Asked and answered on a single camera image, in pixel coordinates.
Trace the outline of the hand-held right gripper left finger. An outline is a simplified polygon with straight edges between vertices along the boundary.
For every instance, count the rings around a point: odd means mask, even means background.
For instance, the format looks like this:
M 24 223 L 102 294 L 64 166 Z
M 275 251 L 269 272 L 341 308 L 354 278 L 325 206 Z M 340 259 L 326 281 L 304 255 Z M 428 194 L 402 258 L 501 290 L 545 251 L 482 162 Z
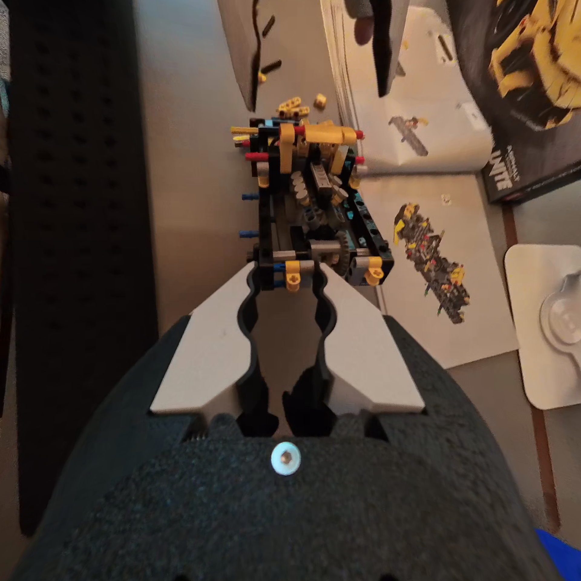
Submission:
M 258 318 L 248 263 L 190 313 L 184 333 L 150 405 L 154 414 L 240 414 L 261 400 Z

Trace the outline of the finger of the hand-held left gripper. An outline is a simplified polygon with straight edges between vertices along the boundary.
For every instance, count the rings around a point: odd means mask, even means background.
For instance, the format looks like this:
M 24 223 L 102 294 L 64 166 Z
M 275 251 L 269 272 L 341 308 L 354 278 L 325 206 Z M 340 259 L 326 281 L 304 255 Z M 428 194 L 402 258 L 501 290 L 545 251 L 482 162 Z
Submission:
M 218 1 L 236 82 L 246 109 L 255 112 L 260 73 L 258 1 Z
M 374 18 L 372 52 L 379 98 L 388 95 L 396 67 L 410 1 L 371 1 Z

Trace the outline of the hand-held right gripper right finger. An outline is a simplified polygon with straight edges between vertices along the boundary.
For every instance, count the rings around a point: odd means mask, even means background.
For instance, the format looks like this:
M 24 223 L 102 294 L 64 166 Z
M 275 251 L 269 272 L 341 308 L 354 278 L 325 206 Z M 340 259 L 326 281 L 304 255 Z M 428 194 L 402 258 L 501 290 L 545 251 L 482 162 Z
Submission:
M 328 265 L 316 272 L 323 401 L 334 414 L 420 413 L 424 399 L 378 308 Z

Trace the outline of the partly built lego car chassis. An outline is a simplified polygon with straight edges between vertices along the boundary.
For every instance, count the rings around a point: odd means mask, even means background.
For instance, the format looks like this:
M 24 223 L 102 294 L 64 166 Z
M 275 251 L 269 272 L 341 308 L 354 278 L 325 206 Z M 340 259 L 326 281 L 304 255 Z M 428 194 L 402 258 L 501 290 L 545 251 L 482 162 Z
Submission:
M 359 192 L 363 130 L 333 121 L 251 119 L 230 128 L 243 149 L 258 192 L 258 226 L 240 231 L 255 241 L 247 261 L 262 291 L 295 293 L 326 265 L 353 287 L 380 287 L 394 259 Z

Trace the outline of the scattered yellow black lego pieces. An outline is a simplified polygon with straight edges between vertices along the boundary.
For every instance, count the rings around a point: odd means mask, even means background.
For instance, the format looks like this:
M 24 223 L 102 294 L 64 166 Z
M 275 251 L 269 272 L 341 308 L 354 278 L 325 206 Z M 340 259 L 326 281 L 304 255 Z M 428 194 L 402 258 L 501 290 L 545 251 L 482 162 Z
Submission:
M 320 15 L 267 8 L 258 19 L 257 112 L 276 119 L 319 118 L 334 87 Z

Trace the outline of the lego set box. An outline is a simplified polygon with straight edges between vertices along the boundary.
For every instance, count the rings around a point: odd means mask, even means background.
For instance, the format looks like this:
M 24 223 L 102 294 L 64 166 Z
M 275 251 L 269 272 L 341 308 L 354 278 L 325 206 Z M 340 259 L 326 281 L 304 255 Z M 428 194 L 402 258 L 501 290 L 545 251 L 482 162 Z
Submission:
M 580 1 L 447 1 L 464 81 L 491 128 L 490 203 L 580 179 Z

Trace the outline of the open instruction booklet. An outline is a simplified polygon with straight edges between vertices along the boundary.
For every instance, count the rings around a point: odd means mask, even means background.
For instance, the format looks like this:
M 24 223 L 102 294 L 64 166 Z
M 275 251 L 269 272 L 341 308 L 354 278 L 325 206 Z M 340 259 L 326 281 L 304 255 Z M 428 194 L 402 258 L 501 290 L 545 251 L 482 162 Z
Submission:
M 518 349 L 477 173 L 493 142 L 441 9 L 409 4 L 387 96 L 344 1 L 321 1 L 341 121 L 364 134 L 357 192 L 395 265 L 377 290 L 445 368 Z

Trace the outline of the white board stand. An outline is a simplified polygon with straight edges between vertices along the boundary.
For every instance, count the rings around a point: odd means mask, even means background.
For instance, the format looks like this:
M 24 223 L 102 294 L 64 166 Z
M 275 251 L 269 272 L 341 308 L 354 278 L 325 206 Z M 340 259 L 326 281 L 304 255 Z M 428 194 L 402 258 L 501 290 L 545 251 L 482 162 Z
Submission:
M 580 246 L 516 244 L 504 269 L 527 399 L 580 404 Z

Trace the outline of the black mat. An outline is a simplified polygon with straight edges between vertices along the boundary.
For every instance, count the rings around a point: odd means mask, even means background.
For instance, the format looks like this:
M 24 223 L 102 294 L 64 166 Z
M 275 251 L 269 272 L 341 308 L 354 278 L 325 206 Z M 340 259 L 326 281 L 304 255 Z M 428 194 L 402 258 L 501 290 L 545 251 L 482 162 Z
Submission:
M 19 525 L 157 340 L 132 1 L 9 1 Z

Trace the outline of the blue plastic bin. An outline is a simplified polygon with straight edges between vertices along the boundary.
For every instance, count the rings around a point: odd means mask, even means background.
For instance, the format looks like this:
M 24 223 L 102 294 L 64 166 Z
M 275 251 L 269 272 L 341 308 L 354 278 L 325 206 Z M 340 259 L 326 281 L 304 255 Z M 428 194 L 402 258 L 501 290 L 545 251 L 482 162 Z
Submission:
M 541 529 L 535 529 L 541 544 L 564 580 L 580 580 L 580 550 Z

